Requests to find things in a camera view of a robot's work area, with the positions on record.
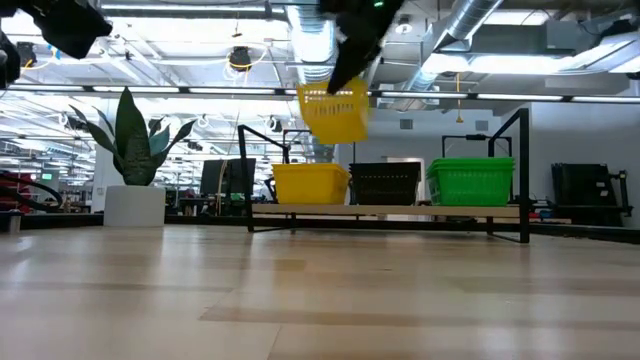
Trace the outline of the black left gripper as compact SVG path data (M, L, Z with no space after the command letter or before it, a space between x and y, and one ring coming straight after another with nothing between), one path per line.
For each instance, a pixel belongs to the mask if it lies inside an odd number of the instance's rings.
M32 17L49 44L75 59L84 59L96 39L113 30L86 0L19 0L19 9Z

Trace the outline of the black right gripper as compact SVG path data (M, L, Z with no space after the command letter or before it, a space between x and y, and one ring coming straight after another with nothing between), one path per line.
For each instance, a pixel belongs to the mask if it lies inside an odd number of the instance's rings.
M380 39L394 21L405 0L319 0L319 12L334 18L348 36L338 44L338 57L328 82L331 95L358 77L381 51ZM357 39L355 37L373 37Z

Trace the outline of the yellow plastic basket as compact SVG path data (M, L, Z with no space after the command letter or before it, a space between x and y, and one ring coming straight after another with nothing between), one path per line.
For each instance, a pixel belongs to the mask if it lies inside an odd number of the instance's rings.
M277 202L286 205L340 205L350 174L339 164L273 164Z
M369 98L367 84L350 80L334 95L327 82L297 87L301 117L321 144L348 144L368 137Z

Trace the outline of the green snake plant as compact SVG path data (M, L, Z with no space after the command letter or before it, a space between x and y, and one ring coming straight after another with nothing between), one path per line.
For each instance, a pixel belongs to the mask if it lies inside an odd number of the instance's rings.
M93 140L112 154L116 171L129 186L149 186L171 149L191 133L196 123L193 120L183 124L173 139L170 139L169 127L161 128L161 120L148 128L128 87L120 95L114 125L98 111L107 125L107 132L91 123L76 107L71 109L86 125Z

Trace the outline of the black computer monitor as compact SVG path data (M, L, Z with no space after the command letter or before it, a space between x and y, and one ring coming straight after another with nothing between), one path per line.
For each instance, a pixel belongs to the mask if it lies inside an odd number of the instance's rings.
M204 162L200 194L214 195L221 193L243 193L244 181L242 180L241 159L207 160Z

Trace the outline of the white plant pot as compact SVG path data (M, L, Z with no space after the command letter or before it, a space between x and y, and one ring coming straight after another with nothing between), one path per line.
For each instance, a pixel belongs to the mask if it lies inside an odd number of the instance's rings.
M165 221L164 188L114 185L106 190L103 225L161 227Z

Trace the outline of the black equipment rack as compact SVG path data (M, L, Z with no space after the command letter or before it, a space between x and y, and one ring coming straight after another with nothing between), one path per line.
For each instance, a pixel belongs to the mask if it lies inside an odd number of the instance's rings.
M622 227L631 217L627 190L628 173L611 173L606 164L551 165L553 212L574 225Z

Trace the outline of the silver spiral ventilation duct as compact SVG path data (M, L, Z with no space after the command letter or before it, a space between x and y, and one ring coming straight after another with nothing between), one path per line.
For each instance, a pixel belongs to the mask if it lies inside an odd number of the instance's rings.
M321 16L315 6L287 6L291 24L291 44L294 50L299 82L321 83L331 77L331 62L335 58L334 25Z
M405 82L404 91L424 92L429 90L443 70L430 65L443 48L460 43L467 51L473 35L499 8L504 0L455 0L451 13L442 20L429 25L421 42L422 64Z

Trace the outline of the wooden shelf with black frame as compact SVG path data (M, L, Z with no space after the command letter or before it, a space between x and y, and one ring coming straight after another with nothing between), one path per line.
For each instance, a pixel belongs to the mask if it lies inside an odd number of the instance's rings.
M253 210L265 214L290 214L291 221L297 214L311 215L339 215L339 216L372 216L372 215L427 215L427 216L473 216L484 217L486 219L485 232L493 237L507 241L529 244L529 135L530 135L530 110L528 108L518 109L498 131L489 138L488 156L493 158L495 152L495 142L516 122L520 123L519 129L519 150L518 160L520 163L520 198L518 206L503 207L478 207L478 206L401 206L401 205L279 205L279 204L258 204L254 205L249 195L248 165L246 155L245 133L257 135L269 142L280 146L284 151L283 155L288 157L288 147L273 141L272 139L257 133L254 129L241 125L239 127L239 140L241 150L242 181L245 191L244 208L246 211L245 224L249 232L254 232ZM519 238L510 238L496 234L494 229L494 218L517 218Z

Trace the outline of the black metal table frame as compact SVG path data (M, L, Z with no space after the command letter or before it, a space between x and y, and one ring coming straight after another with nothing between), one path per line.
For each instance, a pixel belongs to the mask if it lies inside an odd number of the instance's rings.
M101 226L101 214L48 214L24 215L18 212L0 212L0 233L10 231L12 222L19 222L19 230L53 229ZM168 215L167 225L207 225L207 226L240 226L245 227L244 217L185 217ZM451 232L486 232L493 233L520 231L518 224L483 223L449 223L418 221L380 221L380 220L345 220L345 219L302 219L255 218L254 229L258 232L274 229L353 229L353 230L402 230L402 231L451 231ZM529 232L536 235L560 237L579 237L593 240L609 241L640 245L640 229L621 227L601 227L583 225L559 225L549 223L532 223Z

